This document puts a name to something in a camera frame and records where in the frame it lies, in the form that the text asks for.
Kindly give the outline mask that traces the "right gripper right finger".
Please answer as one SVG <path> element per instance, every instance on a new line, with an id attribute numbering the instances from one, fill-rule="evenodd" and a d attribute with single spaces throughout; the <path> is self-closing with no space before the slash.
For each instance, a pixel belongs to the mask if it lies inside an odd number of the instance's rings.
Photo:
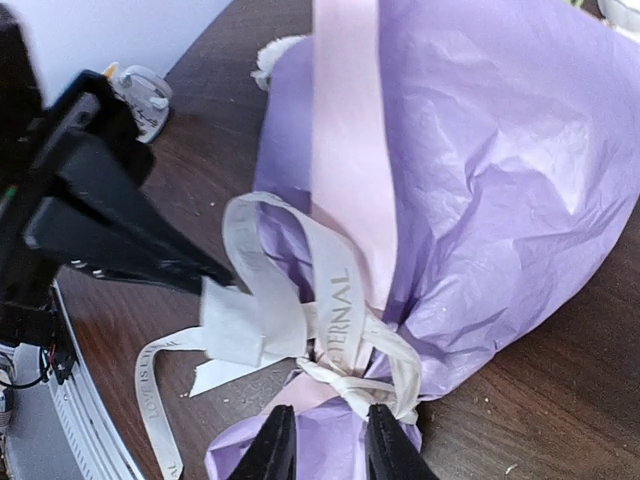
<path id="1" fill-rule="evenodd" d="M 369 408 L 365 454 L 369 480 L 438 480 L 386 405 Z"/>

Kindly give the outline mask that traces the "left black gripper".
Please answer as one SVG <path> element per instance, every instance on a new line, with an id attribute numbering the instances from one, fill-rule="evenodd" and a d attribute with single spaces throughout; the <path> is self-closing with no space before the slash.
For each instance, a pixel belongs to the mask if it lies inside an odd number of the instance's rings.
<path id="1" fill-rule="evenodd" d="M 65 134 L 56 172 L 70 197 L 98 222 L 62 201 L 45 199 L 22 234 L 26 203 L 10 190 L 24 183 L 33 146 L 29 127 L 44 117 L 42 96 L 20 22 L 1 11 L 1 318 L 50 320 L 57 267 L 77 261 L 94 278 L 161 285 L 194 295 L 201 279 L 231 285 L 231 271 L 167 222 L 134 184 L 106 143 Z"/>

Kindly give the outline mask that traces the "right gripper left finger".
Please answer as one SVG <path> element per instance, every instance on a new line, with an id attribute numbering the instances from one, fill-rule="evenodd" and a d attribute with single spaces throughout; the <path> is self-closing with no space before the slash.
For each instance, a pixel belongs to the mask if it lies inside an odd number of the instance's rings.
<path id="1" fill-rule="evenodd" d="M 294 480 L 296 423 L 292 406 L 276 406 L 229 480 Z"/>

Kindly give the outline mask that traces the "beige ribbon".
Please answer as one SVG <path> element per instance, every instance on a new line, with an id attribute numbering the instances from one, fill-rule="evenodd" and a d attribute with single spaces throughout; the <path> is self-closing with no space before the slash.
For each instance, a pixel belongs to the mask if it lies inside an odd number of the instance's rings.
<path id="1" fill-rule="evenodd" d="M 289 210 L 286 202 L 266 192 L 236 197 L 225 209 L 223 242 L 241 286 L 223 287 L 204 279 L 199 325 L 149 343 L 137 357 L 135 393 L 161 475 L 179 478 L 183 462 L 162 404 L 154 360 L 160 351 L 186 350 L 208 355 L 196 370 L 194 393 L 293 359 L 298 375 L 279 399 L 294 409 L 298 477 L 363 479 L 369 409 L 387 407 L 400 429 L 416 423 L 419 356 L 367 304 L 350 242 L 295 212 L 313 268 L 314 298 L 301 301 L 297 286 L 262 245 L 262 206 Z"/>

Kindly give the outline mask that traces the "purple pink wrapping paper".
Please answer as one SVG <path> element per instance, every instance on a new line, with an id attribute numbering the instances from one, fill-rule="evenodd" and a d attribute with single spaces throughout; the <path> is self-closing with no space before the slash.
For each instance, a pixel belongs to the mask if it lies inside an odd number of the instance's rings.
<path id="1" fill-rule="evenodd" d="M 347 239 L 367 304 L 450 393 L 593 276 L 639 197 L 639 46 L 561 1 L 317 1 L 273 76 L 266 253 L 314 298 L 295 212 Z"/>

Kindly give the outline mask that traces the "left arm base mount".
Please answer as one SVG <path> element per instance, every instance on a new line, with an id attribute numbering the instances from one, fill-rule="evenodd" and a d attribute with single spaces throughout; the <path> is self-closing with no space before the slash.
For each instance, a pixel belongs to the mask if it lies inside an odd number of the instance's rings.
<path id="1" fill-rule="evenodd" d="M 78 355 L 71 337 L 72 328 L 60 296 L 50 288 L 49 299 L 42 307 L 15 302 L 1 304 L 1 344 L 17 347 L 28 344 L 39 348 L 39 377 L 26 384 L 1 386 L 12 390 L 25 390 L 49 380 L 52 372 L 59 386 L 71 377 Z"/>

